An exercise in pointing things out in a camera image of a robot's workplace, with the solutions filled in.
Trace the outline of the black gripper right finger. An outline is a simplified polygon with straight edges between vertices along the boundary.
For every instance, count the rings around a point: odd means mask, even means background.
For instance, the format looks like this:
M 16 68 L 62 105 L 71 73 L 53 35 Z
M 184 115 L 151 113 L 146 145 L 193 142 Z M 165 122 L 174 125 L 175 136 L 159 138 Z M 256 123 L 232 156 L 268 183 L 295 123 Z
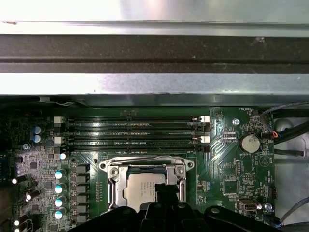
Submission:
M 203 213 L 180 202 L 177 185 L 167 185 L 168 204 L 183 232 L 276 232 L 277 229 L 221 206 L 210 206 Z

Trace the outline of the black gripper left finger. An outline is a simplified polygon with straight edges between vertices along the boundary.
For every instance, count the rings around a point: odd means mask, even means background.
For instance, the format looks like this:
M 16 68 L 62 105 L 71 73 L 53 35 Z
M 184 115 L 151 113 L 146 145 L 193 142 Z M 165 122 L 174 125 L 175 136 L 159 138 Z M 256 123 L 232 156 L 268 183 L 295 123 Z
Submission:
M 155 185 L 156 201 L 137 212 L 121 206 L 77 226 L 78 232 L 164 232 L 167 216 L 166 184 Z

